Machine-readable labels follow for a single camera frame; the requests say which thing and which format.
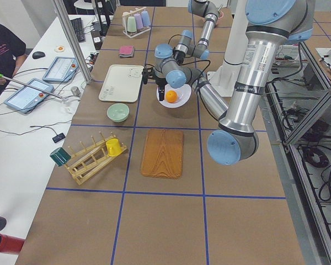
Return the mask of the pink bowl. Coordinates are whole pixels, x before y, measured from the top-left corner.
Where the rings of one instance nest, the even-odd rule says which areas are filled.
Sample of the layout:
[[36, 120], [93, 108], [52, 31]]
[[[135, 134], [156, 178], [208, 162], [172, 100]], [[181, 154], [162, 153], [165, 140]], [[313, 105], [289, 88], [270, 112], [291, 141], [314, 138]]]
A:
[[219, 26], [219, 24], [221, 23], [223, 18], [224, 18], [224, 13], [220, 9], [220, 10], [218, 10], [218, 18], [217, 18], [217, 22], [216, 22], [216, 25], [215, 25], [216, 27]]

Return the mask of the small black sensor box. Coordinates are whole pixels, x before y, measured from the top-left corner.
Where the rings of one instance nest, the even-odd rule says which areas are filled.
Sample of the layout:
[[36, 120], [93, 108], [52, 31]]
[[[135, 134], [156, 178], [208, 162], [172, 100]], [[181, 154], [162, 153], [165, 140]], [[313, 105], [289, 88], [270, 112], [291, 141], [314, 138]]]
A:
[[54, 143], [58, 143], [58, 142], [62, 141], [65, 138], [66, 138], [65, 134], [64, 133], [60, 133], [60, 134], [57, 134], [56, 136], [54, 136], [52, 138], [52, 140], [53, 140]]

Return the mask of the yellow mug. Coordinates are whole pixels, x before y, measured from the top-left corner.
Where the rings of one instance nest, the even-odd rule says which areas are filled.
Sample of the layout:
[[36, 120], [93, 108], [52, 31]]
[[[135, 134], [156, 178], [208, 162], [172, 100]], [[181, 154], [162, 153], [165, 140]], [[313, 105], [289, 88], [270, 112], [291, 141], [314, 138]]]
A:
[[117, 138], [107, 140], [106, 147], [110, 157], [116, 157], [122, 153], [121, 145]]

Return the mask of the small metal cylinder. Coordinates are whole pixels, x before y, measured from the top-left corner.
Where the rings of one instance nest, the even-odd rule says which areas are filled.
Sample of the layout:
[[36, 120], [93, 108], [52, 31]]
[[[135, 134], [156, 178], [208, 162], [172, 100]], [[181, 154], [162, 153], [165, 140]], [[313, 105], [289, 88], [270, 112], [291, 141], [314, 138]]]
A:
[[81, 96], [81, 92], [80, 92], [80, 90], [77, 86], [72, 86], [70, 88], [70, 91], [71, 91], [72, 95], [75, 96], [75, 97], [80, 97]]

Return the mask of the orange fruit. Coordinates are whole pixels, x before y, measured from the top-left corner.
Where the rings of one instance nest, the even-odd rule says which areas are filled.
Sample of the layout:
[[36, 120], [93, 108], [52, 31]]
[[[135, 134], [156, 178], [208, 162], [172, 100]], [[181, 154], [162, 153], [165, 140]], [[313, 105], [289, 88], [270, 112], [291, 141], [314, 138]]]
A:
[[166, 101], [169, 103], [175, 103], [178, 99], [178, 94], [174, 90], [169, 90], [165, 94]]

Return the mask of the person in black shirt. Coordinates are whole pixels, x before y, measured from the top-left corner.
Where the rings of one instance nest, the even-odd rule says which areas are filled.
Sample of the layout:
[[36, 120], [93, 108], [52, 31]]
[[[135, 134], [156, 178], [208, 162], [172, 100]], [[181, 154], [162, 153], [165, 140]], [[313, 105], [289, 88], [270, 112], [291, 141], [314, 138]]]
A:
[[[12, 78], [27, 58], [26, 44], [12, 31], [0, 24], [0, 73]], [[0, 77], [0, 95], [8, 81]]]

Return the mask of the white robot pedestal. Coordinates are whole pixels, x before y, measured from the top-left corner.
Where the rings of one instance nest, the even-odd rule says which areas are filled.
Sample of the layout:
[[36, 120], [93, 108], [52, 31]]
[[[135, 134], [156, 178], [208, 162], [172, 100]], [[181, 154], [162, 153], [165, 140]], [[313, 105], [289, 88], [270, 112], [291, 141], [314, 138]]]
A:
[[248, 26], [248, 19], [245, 14], [246, 4], [246, 0], [237, 2], [223, 64], [217, 71], [209, 73], [210, 83], [222, 97], [232, 95], [247, 48], [248, 38], [245, 34]]

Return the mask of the pink cloth stack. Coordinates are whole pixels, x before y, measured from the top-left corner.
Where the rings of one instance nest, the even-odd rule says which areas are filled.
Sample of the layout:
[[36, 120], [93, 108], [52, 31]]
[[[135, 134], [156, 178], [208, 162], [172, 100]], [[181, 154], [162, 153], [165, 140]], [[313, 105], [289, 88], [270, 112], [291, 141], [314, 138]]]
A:
[[132, 58], [134, 57], [135, 48], [132, 45], [124, 45], [119, 48], [120, 58]]

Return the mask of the white round orange button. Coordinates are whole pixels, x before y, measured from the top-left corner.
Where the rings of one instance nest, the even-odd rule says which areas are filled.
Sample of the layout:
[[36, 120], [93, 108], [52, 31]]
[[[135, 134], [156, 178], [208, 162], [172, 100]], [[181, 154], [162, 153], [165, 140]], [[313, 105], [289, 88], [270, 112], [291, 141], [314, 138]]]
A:
[[56, 46], [55, 47], [55, 52], [64, 52], [65, 51], [65, 47], [64, 46]]

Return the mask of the blue teach pendant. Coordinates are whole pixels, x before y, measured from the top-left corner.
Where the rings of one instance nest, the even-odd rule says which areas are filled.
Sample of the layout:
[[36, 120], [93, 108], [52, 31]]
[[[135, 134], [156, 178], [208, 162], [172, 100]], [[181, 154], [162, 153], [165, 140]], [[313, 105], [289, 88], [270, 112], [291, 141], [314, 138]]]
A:
[[42, 80], [48, 83], [66, 83], [75, 76], [77, 70], [78, 63], [74, 57], [55, 57]]
[[[31, 79], [28, 84], [36, 88], [40, 88], [43, 91], [52, 92], [54, 90], [54, 86], [52, 84], [37, 78]], [[8, 97], [4, 101], [4, 104], [13, 110], [27, 114], [39, 103], [41, 103], [47, 96], [48, 94], [45, 94], [42, 91], [24, 86], [13, 93], [10, 97]]]

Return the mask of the white round plate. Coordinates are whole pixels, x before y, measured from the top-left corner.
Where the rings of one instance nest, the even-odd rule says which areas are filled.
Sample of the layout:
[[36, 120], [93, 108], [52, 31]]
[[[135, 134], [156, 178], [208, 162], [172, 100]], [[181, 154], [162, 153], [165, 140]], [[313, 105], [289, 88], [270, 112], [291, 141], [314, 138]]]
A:
[[166, 100], [164, 97], [163, 101], [159, 100], [159, 88], [157, 88], [156, 96], [158, 102], [166, 108], [179, 108], [187, 103], [191, 96], [191, 87], [188, 84], [181, 86], [180, 88], [172, 88], [169, 84], [165, 85], [165, 93], [168, 91], [175, 91], [177, 93], [177, 99], [175, 102], [171, 103]]

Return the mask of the cream rectangular tray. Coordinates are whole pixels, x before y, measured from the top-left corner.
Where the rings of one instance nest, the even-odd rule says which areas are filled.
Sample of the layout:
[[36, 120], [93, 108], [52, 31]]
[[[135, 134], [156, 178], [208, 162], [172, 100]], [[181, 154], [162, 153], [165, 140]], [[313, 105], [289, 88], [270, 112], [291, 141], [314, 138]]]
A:
[[142, 71], [141, 65], [111, 65], [100, 90], [99, 100], [126, 103], [137, 101]]

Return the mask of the black computer mouse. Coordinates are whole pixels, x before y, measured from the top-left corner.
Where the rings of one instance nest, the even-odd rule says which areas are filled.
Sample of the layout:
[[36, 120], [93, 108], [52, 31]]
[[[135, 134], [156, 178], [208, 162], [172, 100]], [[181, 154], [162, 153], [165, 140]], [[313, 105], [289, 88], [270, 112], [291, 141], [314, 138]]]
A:
[[46, 56], [45, 53], [42, 52], [42, 51], [36, 51], [32, 54], [33, 59], [40, 59], [40, 58], [43, 58], [45, 56]]

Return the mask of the aluminium frame post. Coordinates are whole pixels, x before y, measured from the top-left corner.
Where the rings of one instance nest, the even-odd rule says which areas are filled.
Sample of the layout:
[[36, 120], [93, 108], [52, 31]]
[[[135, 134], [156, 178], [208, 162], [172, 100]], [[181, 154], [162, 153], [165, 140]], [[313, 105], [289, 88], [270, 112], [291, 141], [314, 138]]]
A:
[[85, 61], [85, 57], [77, 40], [77, 37], [72, 28], [72, 24], [70, 22], [70, 18], [66, 11], [65, 5], [62, 0], [52, 0], [52, 4], [54, 6], [55, 12], [58, 16], [58, 19], [61, 23], [62, 30], [67, 38], [67, 41], [72, 49], [72, 52], [78, 62], [80, 71], [83, 75], [86, 84], [90, 84], [92, 81], [92, 76], [88, 69], [88, 66]]

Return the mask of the dark green mug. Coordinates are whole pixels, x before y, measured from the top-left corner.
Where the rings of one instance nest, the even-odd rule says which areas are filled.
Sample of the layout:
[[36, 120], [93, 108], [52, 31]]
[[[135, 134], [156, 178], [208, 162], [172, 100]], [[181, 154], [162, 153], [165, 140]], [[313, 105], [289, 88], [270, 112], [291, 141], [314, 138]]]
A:
[[62, 147], [59, 147], [50, 153], [50, 158], [60, 167], [71, 159], [71, 155]]

